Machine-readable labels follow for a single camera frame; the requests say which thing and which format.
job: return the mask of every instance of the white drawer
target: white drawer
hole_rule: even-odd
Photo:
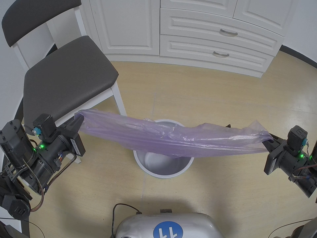
[[[199,11],[161,8],[160,24],[161,34],[215,40],[272,56],[276,56],[284,41],[283,36],[262,27]]]
[[[173,35],[160,36],[160,55],[228,64],[261,72],[266,71],[274,58],[228,43]]]

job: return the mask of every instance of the gray chair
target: gray chair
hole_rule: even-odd
[[[32,134],[32,122],[42,113],[51,114],[58,126],[78,110],[91,108],[111,96],[114,96],[120,114],[126,116],[116,81],[118,72],[87,36],[80,5],[81,0],[16,0],[2,19],[6,41],[26,70],[23,112],[24,126],[29,134]],[[82,37],[29,68],[17,41],[72,8]]]

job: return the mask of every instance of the wooden floor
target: wooden floor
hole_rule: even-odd
[[[283,52],[262,78],[179,65],[113,62],[128,116],[168,118],[185,126],[204,122],[242,128],[258,120],[287,137],[300,125],[311,149],[317,138],[317,69]],[[114,99],[96,106],[117,112]],[[275,228],[317,216],[317,191],[307,198],[280,169],[267,176],[267,153],[196,158],[182,175],[158,179],[145,174],[133,152],[117,143],[81,134],[86,153],[50,187],[30,221],[46,238],[111,235],[112,208],[122,202],[144,214],[201,212],[215,219],[227,238],[266,238]],[[32,205],[40,200],[35,196]],[[115,226],[135,211],[116,210]],[[299,224],[276,231],[290,236]],[[30,225],[32,238],[42,237]]]

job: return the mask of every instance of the white chair frame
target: white chair frame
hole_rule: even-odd
[[[77,23],[78,23],[78,26],[79,26],[79,30],[80,30],[81,36],[85,36],[85,35],[87,35],[87,33],[86,33],[85,26],[84,26],[84,22],[83,22],[82,17],[81,17],[81,12],[79,10],[79,7],[75,7],[74,11],[75,11],[75,16],[76,16],[76,20],[77,20]],[[13,50],[16,53],[21,65],[22,65],[23,69],[25,71],[28,71],[28,69],[30,69],[30,68],[27,65],[27,63],[26,63],[26,61],[25,61],[25,59],[24,59],[24,57],[23,57],[23,55],[21,53],[21,50],[20,50],[20,48],[18,46],[18,43],[17,42],[14,43],[12,47],[13,47]],[[95,97],[93,97],[90,100],[86,101],[84,104],[80,105],[76,109],[70,111],[69,113],[67,113],[66,115],[64,115],[60,119],[58,119],[55,122],[56,126],[60,126],[62,123],[67,121],[69,118],[71,118],[74,115],[74,113],[76,113],[77,111],[79,111],[81,109],[90,109],[93,106],[99,104],[100,102],[104,101],[105,99],[107,99],[107,98],[109,98],[111,96],[113,96],[115,101],[116,101],[119,113],[122,116],[127,116],[126,111],[125,111],[125,107],[124,107],[124,104],[123,104],[123,101],[122,101],[122,98],[121,98],[121,94],[120,94],[120,91],[119,91],[119,88],[118,88],[118,84],[117,84],[117,81],[116,81],[113,84],[113,86],[110,87],[109,89],[103,91],[102,93],[99,93]],[[71,159],[73,157],[73,155],[72,154],[68,154],[67,157],[69,157]],[[81,162],[80,158],[77,157],[75,162],[76,163],[80,163]]]

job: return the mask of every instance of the translucent purple bag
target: translucent purple bag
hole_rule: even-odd
[[[214,157],[266,152],[261,142],[273,139],[254,121],[243,129],[204,123],[193,128],[168,126],[97,109],[80,110],[85,119],[80,131],[120,143],[131,150],[170,157]]]

